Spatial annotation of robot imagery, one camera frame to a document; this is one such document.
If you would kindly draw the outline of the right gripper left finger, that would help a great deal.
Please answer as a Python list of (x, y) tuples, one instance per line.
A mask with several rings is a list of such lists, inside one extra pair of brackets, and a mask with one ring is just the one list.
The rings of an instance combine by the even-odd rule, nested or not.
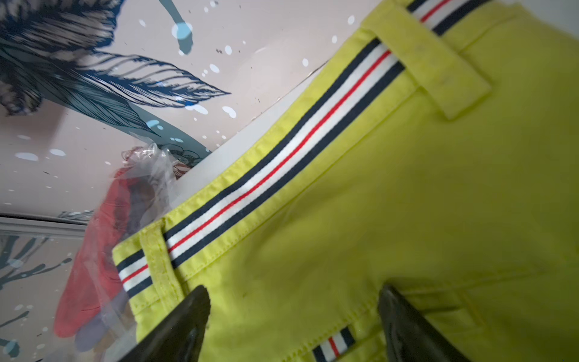
[(210, 295), (196, 287), (121, 362), (197, 362), (210, 316)]

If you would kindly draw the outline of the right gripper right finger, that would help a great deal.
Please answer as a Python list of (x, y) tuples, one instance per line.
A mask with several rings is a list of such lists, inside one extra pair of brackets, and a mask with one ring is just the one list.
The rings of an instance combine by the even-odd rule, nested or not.
[(380, 290), (378, 313), (389, 361), (469, 362), (394, 286)]

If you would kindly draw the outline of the clear plastic vacuum bag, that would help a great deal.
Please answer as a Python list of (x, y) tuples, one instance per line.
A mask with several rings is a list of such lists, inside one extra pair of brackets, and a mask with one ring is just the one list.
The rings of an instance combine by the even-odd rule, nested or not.
[(117, 361), (136, 345), (129, 296), (113, 249), (167, 212), (188, 166), (152, 143), (123, 152), (75, 255), (54, 318), (58, 345), (47, 361)]

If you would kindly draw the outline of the yellow green garment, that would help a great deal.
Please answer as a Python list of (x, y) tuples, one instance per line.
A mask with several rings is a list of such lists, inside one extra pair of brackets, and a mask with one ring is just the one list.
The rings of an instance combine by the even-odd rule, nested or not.
[(113, 258), (137, 344), (207, 288), (198, 361), (389, 361), (386, 284), (469, 361), (576, 361), (578, 40), (500, 1), (383, 1)]

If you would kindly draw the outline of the red garment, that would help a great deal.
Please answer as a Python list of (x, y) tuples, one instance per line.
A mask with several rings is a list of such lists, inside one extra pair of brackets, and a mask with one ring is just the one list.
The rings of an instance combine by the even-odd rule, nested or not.
[(122, 291), (113, 248), (140, 229), (149, 187), (135, 167), (116, 171), (103, 203), (94, 212), (75, 257), (54, 319), (54, 333), (74, 336), (101, 307)]

